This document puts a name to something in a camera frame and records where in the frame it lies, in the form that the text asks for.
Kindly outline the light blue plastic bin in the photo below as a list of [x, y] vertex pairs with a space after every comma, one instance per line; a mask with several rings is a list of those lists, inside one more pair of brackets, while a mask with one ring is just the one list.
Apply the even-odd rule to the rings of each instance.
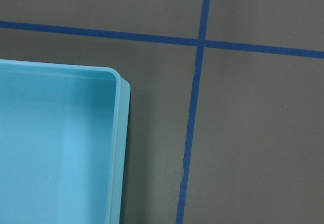
[[130, 92], [108, 67], [1, 60], [1, 223], [119, 223]]

